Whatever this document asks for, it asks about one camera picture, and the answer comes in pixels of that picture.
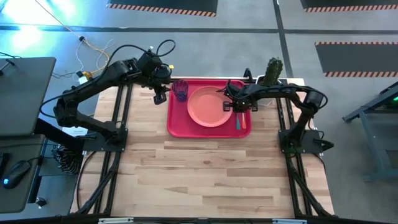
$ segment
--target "orange plate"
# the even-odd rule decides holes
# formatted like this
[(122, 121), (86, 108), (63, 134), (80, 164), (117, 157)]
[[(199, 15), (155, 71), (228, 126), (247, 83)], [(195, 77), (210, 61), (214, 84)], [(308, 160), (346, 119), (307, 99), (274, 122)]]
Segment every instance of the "orange plate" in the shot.
[(232, 110), (223, 111), (223, 102), (230, 101), (220, 88), (204, 86), (195, 90), (188, 99), (188, 113), (191, 118), (204, 127), (217, 127), (224, 124), (231, 117)]

